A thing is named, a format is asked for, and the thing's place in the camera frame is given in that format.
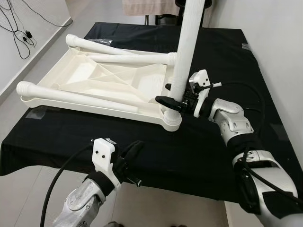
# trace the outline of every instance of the electrical cord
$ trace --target electrical cord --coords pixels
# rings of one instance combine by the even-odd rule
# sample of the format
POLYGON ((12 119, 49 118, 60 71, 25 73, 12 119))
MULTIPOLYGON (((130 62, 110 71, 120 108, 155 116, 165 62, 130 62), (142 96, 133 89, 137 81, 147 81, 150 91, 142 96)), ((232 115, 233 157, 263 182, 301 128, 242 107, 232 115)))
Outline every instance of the electrical cord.
MULTIPOLYGON (((261 121, 260 121, 260 126, 258 128, 258 130, 254 131, 254 133, 260 133, 261 128, 264 124, 264 120, 265 120, 265 100, 263 98, 263 96, 261 95, 261 93, 258 91, 257 88, 255 88, 252 84, 248 84, 242 81, 229 81, 229 82, 222 82, 222 85, 243 85, 245 87, 248 87, 250 90, 252 90, 259 98, 259 101, 261 102, 261 110, 259 109, 255 109, 255 108, 246 108, 249 110, 254 110, 257 112, 260 112, 262 117, 261 117, 261 121)), ((267 185, 268 187, 274 189, 276 192, 280 193, 283 196, 286 196, 287 198, 293 200, 294 202, 297 202, 299 204, 303 204, 303 201, 299 198, 296 198, 295 196, 289 194, 288 192, 285 192, 284 190, 280 189, 279 187, 275 186, 274 184, 272 184, 271 182, 267 181, 266 179, 264 179, 263 177, 261 177, 260 175, 258 175, 257 173, 255 173, 248 165, 247 163, 247 156, 248 156, 248 152, 249 152, 249 147, 247 146, 244 150, 243 153, 243 158, 242 158, 242 163, 244 168, 255 178, 257 178, 258 180, 260 180, 262 183, 264 183, 265 185, 267 185)))
POLYGON ((51 21, 45 19, 40 13, 36 12, 35 10, 33 10, 33 9, 27 4, 26 1, 24 1, 24 0, 21 0, 21 1, 22 1, 24 4, 26 4, 27 7, 29 7, 31 11, 33 11, 34 13, 36 13, 37 15, 39 15, 43 20, 45 20, 46 22, 48 22, 48 23, 50 23, 50 24, 52 24, 52 25, 54 25, 54 26, 56 26, 56 27, 68 27, 68 26, 71 25, 72 22, 73 22, 73 21, 71 21, 68 25, 62 25, 62 26, 61 26, 61 25, 56 25, 56 24, 54 24, 53 22, 51 22, 51 21))
POLYGON ((283 196, 286 196, 287 198, 291 199, 292 201, 299 203, 301 205, 303 205, 303 200, 293 196, 292 194, 285 192, 284 190, 280 189, 279 187, 275 186, 274 184, 272 184, 271 182, 265 180, 263 177, 261 177, 260 175, 258 175, 257 173, 255 173, 248 165, 247 163, 247 155, 249 152, 249 147, 247 146, 244 150, 243 153, 243 159, 242 159, 242 163, 244 165, 244 168, 255 178, 257 178, 258 180, 260 180, 263 184, 267 185, 268 187, 274 189, 276 192, 280 193, 283 196))
POLYGON ((22 21, 20 20, 20 18, 18 17, 17 13, 15 12, 15 9, 14 9, 14 6, 13 4, 10 2, 10 5, 11 5, 11 9, 13 10, 14 14, 16 15, 16 17, 18 18, 20 24, 22 25, 23 27, 23 31, 26 31, 25 28, 24 28, 24 24, 22 23, 22 21))
POLYGON ((32 37, 32 39, 35 41, 34 48, 36 48, 36 45, 37 45, 37 40, 36 40, 34 37, 32 37))
POLYGON ((33 42, 31 39, 26 39, 25 42, 26 42, 28 45, 35 46, 34 42, 33 42))
POLYGON ((51 185, 49 186, 49 188, 47 190, 47 193, 46 193, 46 196, 45 196, 45 200, 44 200, 44 204, 43 204, 43 208, 42 208, 41 220, 40 220, 40 227, 44 227, 47 205, 48 205, 49 199, 51 197, 53 187, 55 186, 55 184, 56 184, 58 178, 60 177, 61 173, 63 172, 63 170, 69 164, 70 161, 72 161, 80 153, 88 150, 91 147, 92 147, 92 144, 90 143, 89 145, 86 145, 84 148, 80 149, 79 151, 74 153, 72 156, 70 156, 70 158, 61 166, 61 168, 57 172, 56 176, 53 178, 53 181, 52 181, 51 185))
POLYGON ((243 110, 251 110, 251 111, 258 112, 258 113, 262 113, 262 112, 261 112, 259 109, 257 109, 257 108, 244 107, 243 110))
POLYGON ((7 3, 8 3, 8 5, 9 5, 10 8, 9 8, 9 9, 6 9, 6 8, 4 8, 3 6, 1 6, 1 7, 0 7, 0 11, 1 11, 1 12, 3 13, 3 15, 5 16, 5 18, 6 18, 7 22, 8 22, 8 24, 9 24, 9 26, 10 26, 10 28, 11 28, 11 30, 5 28, 5 27, 2 26, 2 25, 0 25, 0 27, 2 27, 3 29, 5 29, 5 30, 7 30, 7 31, 13 33, 13 39, 14 39, 15 45, 16 45, 16 47, 17 47, 17 50, 18 50, 18 53, 19 53, 20 58, 21 58, 21 59, 27 59, 27 58, 30 56, 30 49, 29 49, 29 47, 27 46, 27 44, 26 44, 25 42, 23 42, 22 40, 19 39, 19 37, 16 35, 16 33, 21 32, 21 33, 24 34, 24 35, 26 35, 26 34, 25 34, 24 32, 22 32, 22 31, 18 30, 18 24, 17 24, 17 22, 16 22, 16 20, 15 20, 14 14, 13 14, 13 12, 12 12, 12 10, 11 10, 11 9, 12 9, 12 4, 11 4, 10 0, 7 0, 7 3), (15 25, 16 25, 16 30, 14 30, 14 28, 13 28, 11 22, 9 21, 9 18, 7 17, 7 15, 4 13, 4 11, 3 11, 2 9, 5 9, 5 10, 11 12, 12 17, 13 17, 14 22, 15 22, 15 25), (19 49, 18 44, 17 44, 17 41, 16 41, 16 38, 17 38, 21 43, 23 43, 23 45, 27 48, 27 50, 28 50, 28 55, 27 55, 26 57, 22 57, 21 52, 20 52, 20 49, 19 49))

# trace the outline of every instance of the cable connector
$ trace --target cable connector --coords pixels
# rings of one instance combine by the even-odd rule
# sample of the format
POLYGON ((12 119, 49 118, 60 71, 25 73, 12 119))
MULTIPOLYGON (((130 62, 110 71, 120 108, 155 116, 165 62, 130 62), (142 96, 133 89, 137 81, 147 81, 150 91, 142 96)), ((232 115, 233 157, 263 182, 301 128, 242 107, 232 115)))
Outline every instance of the cable connector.
POLYGON ((33 38, 32 34, 30 31, 25 31, 25 34, 27 35, 28 38, 33 38))

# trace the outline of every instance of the white plastic part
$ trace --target white plastic part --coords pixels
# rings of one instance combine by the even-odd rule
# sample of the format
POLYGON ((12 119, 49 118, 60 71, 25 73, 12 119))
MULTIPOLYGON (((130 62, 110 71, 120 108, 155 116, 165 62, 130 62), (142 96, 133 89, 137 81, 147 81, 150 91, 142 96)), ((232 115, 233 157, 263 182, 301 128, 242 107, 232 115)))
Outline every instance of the white plastic part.
MULTIPOLYGON (((205 0, 188 0, 185 4, 182 28, 180 33, 174 77, 171 83, 170 97, 181 102, 193 59, 199 26, 205 0)), ((164 121, 170 125, 180 125, 181 115, 175 110, 164 113, 164 121)))
POLYGON ((89 55, 88 57, 96 62, 116 63, 153 63, 175 65, 177 53, 151 54, 151 55, 89 55))
MULTIPOLYGON (((159 54, 130 51, 143 55, 159 54)), ((98 64, 88 58, 91 54, 92 52, 80 48, 70 48, 37 85, 86 98, 92 97, 98 103, 110 101, 120 107, 121 104, 135 107, 135 113, 127 109, 110 109, 107 105, 100 107, 37 96, 22 96, 21 100, 31 108, 46 105, 159 124, 167 131, 178 129, 178 126, 169 125, 163 120, 163 106, 154 102, 155 96, 168 96, 169 91, 164 85, 173 75, 173 66, 147 63, 98 64)))
POLYGON ((115 146, 110 142, 102 138, 94 140, 92 162, 96 172, 100 171, 107 176, 115 186, 115 190, 118 191, 121 188, 121 184, 113 172, 113 163, 110 163, 113 152, 116 152, 115 146))
MULTIPOLYGON (((190 79, 189 79, 190 85, 194 85, 195 83, 199 84, 199 86, 209 86, 210 81, 207 75, 206 70, 200 70, 199 72, 195 73, 190 79)), ((194 117, 199 117, 200 116, 200 110, 202 107, 202 104, 206 97, 208 96, 209 93, 209 88, 205 89, 203 91, 199 92, 199 97, 198 97, 198 103, 196 105, 195 111, 194 111, 194 117)))
POLYGON ((121 110, 136 113, 138 108, 136 106, 115 103, 98 98, 77 95, 71 92, 59 91, 56 89, 37 86, 33 83, 21 81, 17 85, 17 93, 26 97, 38 97, 43 99, 52 99, 62 102, 73 102, 76 104, 92 105, 114 110, 121 110))
POLYGON ((111 46, 106 46, 103 44, 98 44, 89 40, 81 39, 75 35, 68 34, 65 38, 66 44, 71 47, 81 47, 84 49, 92 50, 94 52, 99 53, 107 53, 107 54, 134 54, 128 51, 124 51, 118 48, 114 48, 111 46))
POLYGON ((213 87, 221 87, 222 86, 222 83, 221 82, 219 82, 219 83, 214 83, 213 84, 213 87))

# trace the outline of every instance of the table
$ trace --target table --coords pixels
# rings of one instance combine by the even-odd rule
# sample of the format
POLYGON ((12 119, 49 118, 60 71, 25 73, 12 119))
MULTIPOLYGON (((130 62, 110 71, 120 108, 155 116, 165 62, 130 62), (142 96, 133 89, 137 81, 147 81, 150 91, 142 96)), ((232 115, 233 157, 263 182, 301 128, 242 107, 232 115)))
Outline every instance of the table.
MULTIPOLYGON (((113 40, 114 47, 150 52, 177 50, 180 27, 96 23, 86 39, 113 40)), ((288 140, 270 93, 245 36, 238 29, 207 28, 199 31, 190 75, 207 69, 211 82, 242 80, 254 84, 266 101, 266 119, 261 136, 293 179, 302 195, 303 172, 288 140)), ((243 107, 259 108, 257 97, 244 87, 212 89, 210 97, 233 101, 243 107)), ((161 126, 73 110, 46 108, 41 119, 28 118, 29 109, 3 141, 0 174, 7 175, 26 166, 59 168, 62 163, 92 138, 111 138, 120 148, 135 140, 144 149, 130 169, 143 185, 237 202, 231 157, 219 128, 203 118, 184 115, 176 132, 161 126)), ((246 111, 256 127, 260 115, 246 111)), ((68 170, 89 173, 94 169, 91 152, 83 153, 68 170)))

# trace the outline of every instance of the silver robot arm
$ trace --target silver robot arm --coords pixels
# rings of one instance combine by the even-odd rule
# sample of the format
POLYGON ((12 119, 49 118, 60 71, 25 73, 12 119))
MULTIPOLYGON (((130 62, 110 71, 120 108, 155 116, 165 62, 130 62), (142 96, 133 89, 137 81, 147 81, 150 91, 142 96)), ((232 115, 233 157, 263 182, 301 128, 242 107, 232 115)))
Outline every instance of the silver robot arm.
POLYGON ((94 140, 92 161, 96 171, 90 173, 80 187, 67 196, 53 227, 89 227, 106 197, 113 190, 118 191, 123 181, 128 180, 140 186, 141 181, 128 171, 128 163, 142 146, 141 141, 136 141, 120 153, 111 139, 94 140))
POLYGON ((263 149, 241 106, 219 98, 208 98, 210 88, 219 87, 221 83, 211 84, 206 70, 193 74, 189 84, 191 91, 184 94, 181 103, 165 96, 156 97, 156 101, 195 117, 202 115, 219 126, 232 157, 239 204, 246 212, 254 213, 265 227, 302 227, 302 207, 260 181, 261 177, 284 192, 298 197, 292 179, 272 154, 263 149), (247 152, 246 164, 249 171, 243 165, 244 152, 247 152))

